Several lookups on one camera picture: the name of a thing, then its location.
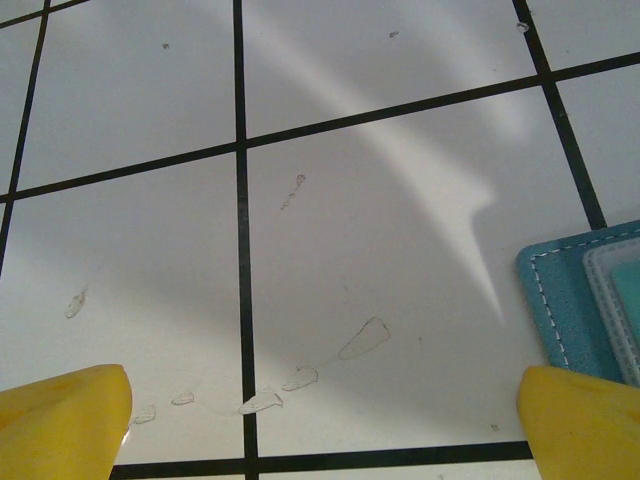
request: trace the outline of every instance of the tile floor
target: tile floor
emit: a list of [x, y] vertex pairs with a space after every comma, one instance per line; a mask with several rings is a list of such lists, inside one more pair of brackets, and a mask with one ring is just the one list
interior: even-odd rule
[[[640, 217], [636, 2], [529, 0], [524, 34], [522, 0], [44, 5], [0, 4], [0, 390], [123, 364], [156, 418], [114, 478], [539, 478], [513, 261], [589, 229], [570, 163], [609, 224]], [[372, 317], [390, 338], [341, 359]], [[283, 407], [240, 416], [266, 387]], [[431, 465], [376, 463], [414, 448]]]

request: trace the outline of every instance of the stain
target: stain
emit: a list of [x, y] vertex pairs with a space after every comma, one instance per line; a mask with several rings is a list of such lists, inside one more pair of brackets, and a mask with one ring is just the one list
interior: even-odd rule
[[304, 176], [304, 175], [298, 175], [296, 177], [296, 187], [287, 196], [287, 199], [285, 200], [285, 202], [280, 207], [280, 211], [284, 210], [285, 208], [287, 208], [289, 206], [289, 204], [291, 203], [291, 200], [293, 200], [293, 198], [296, 196], [296, 193], [298, 192], [298, 189], [300, 188], [300, 186], [304, 183], [304, 181], [306, 179], [307, 179], [307, 177]]
[[142, 407], [138, 414], [133, 417], [132, 422], [136, 425], [142, 425], [143, 423], [151, 422], [156, 419], [156, 406], [155, 405], [147, 405], [146, 407]]
[[78, 295], [71, 299], [71, 303], [64, 312], [65, 317], [73, 318], [80, 312], [80, 310], [82, 310], [82, 307], [84, 307], [84, 303], [87, 300], [87, 289], [88, 287], [84, 287]]
[[527, 33], [529, 31], [529, 24], [528, 23], [524, 23], [524, 22], [518, 22], [516, 23], [516, 27], [518, 28], [518, 31], [520, 33]]
[[267, 408], [271, 408], [275, 405], [282, 407], [282, 398], [280, 398], [272, 389], [263, 388], [249, 400], [244, 402], [240, 408], [238, 408], [238, 413], [240, 415], [250, 415], [252, 413], [266, 410]]
[[338, 353], [340, 360], [350, 360], [373, 350], [391, 338], [389, 329], [378, 317], [372, 317]]
[[180, 406], [186, 405], [187, 403], [195, 402], [196, 399], [193, 396], [193, 392], [191, 390], [184, 390], [180, 392], [178, 395], [173, 397], [171, 400], [171, 405]]
[[318, 371], [313, 367], [298, 367], [296, 373], [291, 375], [282, 386], [285, 392], [291, 392], [311, 385], [318, 381]]

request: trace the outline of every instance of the grout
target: grout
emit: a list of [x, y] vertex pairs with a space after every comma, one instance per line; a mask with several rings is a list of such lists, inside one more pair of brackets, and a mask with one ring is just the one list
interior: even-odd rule
[[[238, 209], [238, 278], [240, 297], [240, 353], [242, 401], [256, 394], [253, 303], [251, 298], [251, 244], [249, 224], [249, 175], [247, 160], [247, 112], [244, 81], [242, 0], [233, 0], [233, 59], [236, 110], [236, 182]], [[258, 426], [256, 415], [243, 415], [244, 474], [258, 480]]]
[[34, 18], [38, 18], [41, 16], [42, 10], [37, 10], [35, 12], [22, 15], [21, 17], [12, 18], [11, 20], [5, 20], [4, 22], [0, 22], [0, 30], [2, 30], [3, 28], [11, 27], [13, 25], [28, 22], [29, 20], [33, 20]]
[[[441, 447], [371, 450], [361, 452], [318, 453], [261, 457], [253, 476], [285, 472], [353, 470], [363, 468], [409, 467], [458, 463], [532, 460], [526, 441], [450, 445]], [[246, 459], [195, 460], [187, 462], [115, 465], [111, 480], [150, 479], [186, 476], [218, 476], [247, 472]]]
[[589, 221], [592, 230], [606, 228], [607, 222], [602, 213], [598, 196], [593, 188], [593, 183], [589, 177], [587, 166], [584, 163], [578, 140], [571, 127], [571, 122], [562, 102], [560, 91], [551, 73], [547, 56], [544, 53], [542, 42], [538, 36], [533, 16], [529, 10], [526, 0], [513, 0], [513, 6], [518, 15], [518, 20], [526, 24], [529, 28], [524, 32], [524, 37], [531, 54], [531, 59], [535, 66], [544, 96], [551, 111], [551, 117], [556, 126], [560, 143], [564, 150], [569, 169], [573, 176], [573, 181], [578, 189], [578, 195], [582, 202], [582, 207]]
[[40, 30], [38, 31], [38, 41], [33, 53], [33, 63], [31, 64], [31, 73], [29, 74], [29, 83], [27, 85], [27, 95], [24, 101], [24, 109], [22, 111], [22, 120], [20, 122], [20, 131], [18, 133], [18, 143], [16, 145], [15, 156], [13, 159], [13, 167], [11, 169], [11, 180], [9, 182], [9, 192], [2, 215], [2, 225], [0, 226], [0, 276], [2, 275], [2, 265], [4, 264], [4, 256], [7, 250], [7, 241], [9, 237], [9, 225], [11, 224], [11, 215], [13, 214], [13, 204], [15, 202], [14, 195], [18, 190], [18, 179], [20, 178], [20, 167], [22, 165], [22, 155], [24, 154], [24, 144], [27, 139], [27, 130], [29, 128], [29, 118], [31, 116], [31, 107], [33, 106], [33, 96], [36, 91], [36, 80], [38, 78], [38, 68], [40, 67], [40, 58], [42, 57], [42, 48], [44, 46], [44, 37], [47, 32], [47, 20], [49, 17], [48, 9], [51, 0], [44, 0], [44, 9], [40, 17]]
[[[606, 60], [599, 60], [597, 62], [585, 63], [575, 67], [564, 68], [561, 70], [552, 71], [550, 76], [553, 81], [566, 81], [574, 78], [580, 78], [589, 75], [595, 75], [598, 73], [608, 72], [611, 70], [617, 70], [619, 68], [632, 67], [640, 64], [640, 52], [631, 53], [628, 55], [622, 55], [619, 57], [612, 57]], [[526, 90], [528, 88], [541, 86], [542, 81], [538, 75], [523, 77], [516, 80], [509, 80], [502, 83], [496, 83], [493, 85], [487, 85], [484, 87], [478, 87], [471, 90], [464, 90], [461, 92], [450, 93], [439, 97], [432, 97], [423, 100], [417, 100], [415, 102], [406, 103], [403, 105], [396, 105], [392, 107], [382, 108], [379, 110], [372, 110], [369, 112], [358, 113], [347, 117], [341, 117], [333, 120], [327, 120], [325, 122], [314, 123], [310, 125], [304, 125], [301, 127], [295, 127], [289, 130], [283, 130], [280, 132], [269, 133], [266, 135], [260, 135], [246, 139], [246, 148], [256, 148], [264, 145], [271, 145], [287, 140], [294, 140], [296, 138], [306, 137], [309, 135], [316, 135], [319, 133], [329, 132], [332, 130], [339, 130], [342, 128], [353, 127], [362, 125], [365, 123], [384, 120], [387, 118], [398, 117], [402, 115], [408, 115], [412, 113], [418, 113], [421, 111], [432, 110], [436, 108], [446, 107], [449, 105], [455, 105], [458, 103], [464, 103], [472, 100], [479, 100], [482, 98], [488, 98], [495, 95], [502, 95], [504, 93], [515, 92], [519, 90]], [[114, 170], [107, 170], [83, 177], [76, 177], [69, 180], [63, 180], [61, 182], [50, 183], [38, 187], [32, 187], [25, 190], [15, 192], [15, 194], [0, 195], [0, 204], [7, 203], [11, 198], [15, 197], [15, 200], [22, 200], [24, 198], [31, 198], [40, 195], [46, 195], [49, 193], [60, 192], [68, 190], [70, 188], [80, 187], [84, 185], [90, 185], [93, 183], [99, 183], [106, 180], [113, 180], [116, 178], [127, 177], [137, 173], [149, 172], [160, 168], [166, 168], [173, 165], [180, 165], [182, 163], [193, 162], [204, 158], [211, 158], [225, 153], [235, 152], [237, 150], [236, 143], [225, 143], [213, 147], [204, 148], [201, 150], [195, 150], [192, 152], [181, 153], [178, 155], [172, 155], [170, 157], [164, 157], [157, 160], [151, 160], [148, 162], [137, 163], [126, 167], [117, 168]]]

